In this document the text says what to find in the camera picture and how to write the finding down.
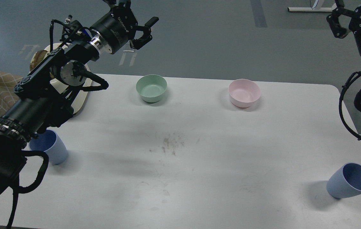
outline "gray floor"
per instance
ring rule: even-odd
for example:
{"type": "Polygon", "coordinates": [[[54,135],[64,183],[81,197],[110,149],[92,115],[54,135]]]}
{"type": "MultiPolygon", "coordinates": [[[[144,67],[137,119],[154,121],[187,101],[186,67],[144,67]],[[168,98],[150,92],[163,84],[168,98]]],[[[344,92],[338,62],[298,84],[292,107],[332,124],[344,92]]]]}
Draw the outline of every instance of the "gray floor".
{"type": "MultiPolygon", "coordinates": [[[[333,3],[326,0],[324,6],[333,3]]],[[[345,3],[354,10],[361,0],[345,3]]],[[[94,73],[247,78],[332,84],[341,90],[352,72],[361,71],[354,38],[352,34],[334,38],[327,13],[287,11],[288,6],[309,5],[307,0],[133,0],[132,10],[140,24],[151,16],[160,18],[153,27],[154,39],[135,56],[122,51],[103,54],[89,65],[94,73]]],[[[101,0],[90,4],[85,0],[0,1],[0,70],[27,74],[32,54],[48,45],[51,19],[64,20],[72,14],[90,26],[107,11],[101,0]]],[[[341,22],[348,25],[349,19],[342,17],[341,22]]],[[[345,98],[359,133],[361,114],[352,100],[360,88],[361,81],[345,98]]]]}

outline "white table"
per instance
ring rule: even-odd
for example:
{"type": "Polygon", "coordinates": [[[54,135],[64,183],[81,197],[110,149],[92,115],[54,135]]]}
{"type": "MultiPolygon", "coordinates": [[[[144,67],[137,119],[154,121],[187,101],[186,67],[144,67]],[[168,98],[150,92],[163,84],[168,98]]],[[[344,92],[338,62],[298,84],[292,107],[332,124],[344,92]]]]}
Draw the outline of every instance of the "white table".
{"type": "MultiPolygon", "coordinates": [[[[325,189],[343,164],[361,164],[335,87],[257,82],[260,100],[240,109],[229,80],[166,78],[167,97],[148,104],[135,90],[139,76],[101,76],[108,90],[89,94],[56,129],[69,158],[19,197],[14,226],[361,228],[361,195],[337,200],[325,189]]],[[[24,185],[39,164],[28,161],[24,185]]],[[[0,225],[10,210],[8,189],[0,225]]]]}

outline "bowl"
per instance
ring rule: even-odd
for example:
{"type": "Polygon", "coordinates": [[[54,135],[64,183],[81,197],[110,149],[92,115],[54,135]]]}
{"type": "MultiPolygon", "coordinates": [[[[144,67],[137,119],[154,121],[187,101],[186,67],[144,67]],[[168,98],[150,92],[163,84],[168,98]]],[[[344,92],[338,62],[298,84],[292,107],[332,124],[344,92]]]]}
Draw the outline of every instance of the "bowl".
{"type": "Polygon", "coordinates": [[[156,103],[164,97],[167,86],[168,84],[163,77],[157,74],[149,74],[138,80],[136,91],[145,102],[156,103]]]}
{"type": "Polygon", "coordinates": [[[238,79],[231,82],[228,93],[232,104],[241,108],[252,106],[261,96],[258,85],[247,79],[238,79]]]}

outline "green bowl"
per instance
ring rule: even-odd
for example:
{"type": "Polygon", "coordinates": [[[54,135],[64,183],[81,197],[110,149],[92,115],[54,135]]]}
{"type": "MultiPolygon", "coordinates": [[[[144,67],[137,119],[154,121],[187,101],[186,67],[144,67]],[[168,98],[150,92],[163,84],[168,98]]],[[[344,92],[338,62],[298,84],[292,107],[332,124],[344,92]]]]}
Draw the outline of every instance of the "green bowl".
{"type": "Polygon", "coordinates": [[[155,103],[164,97],[167,86],[168,84],[163,77],[157,74],[149,74],[138,80],[136,91],[145,102],[155,103]]]}

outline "blue cup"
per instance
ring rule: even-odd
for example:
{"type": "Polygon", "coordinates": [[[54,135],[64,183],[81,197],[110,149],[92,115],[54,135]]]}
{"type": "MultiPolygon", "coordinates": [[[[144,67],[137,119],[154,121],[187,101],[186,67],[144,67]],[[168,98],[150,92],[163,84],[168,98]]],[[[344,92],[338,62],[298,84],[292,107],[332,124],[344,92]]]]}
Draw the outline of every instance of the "blue cup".
{"type": "Polygon", "coordinates": [[[326,189],[332,197],[341,199],[361,194],[361,165],[347,163],[327,182],[326,189]]]}
{"type": "Polygon", "coordinates": [[[66,146],[56,132],[50,129],[39,134],[37,139],[32,139],[29,142],[29,148],[45,152],[49,156],[49,162],[54,165],[64,162],[68,156],[66,146]]]}

